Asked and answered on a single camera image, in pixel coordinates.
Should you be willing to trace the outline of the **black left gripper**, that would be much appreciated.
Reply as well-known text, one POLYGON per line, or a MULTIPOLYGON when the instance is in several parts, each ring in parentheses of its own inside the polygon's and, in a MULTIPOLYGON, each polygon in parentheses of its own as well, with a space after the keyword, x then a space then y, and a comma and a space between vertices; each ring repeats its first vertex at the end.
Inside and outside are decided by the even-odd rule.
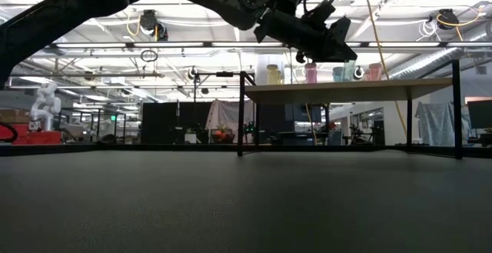
POLYGON ((297 50, 298 62, 348 62, 357 54, 345 42, 351 20, 342 17, 329 29, 307 19, 297 18, 280 11, 266 12, 254 29, 258 43, 266 37, 273 38, 288 48, 297 50))

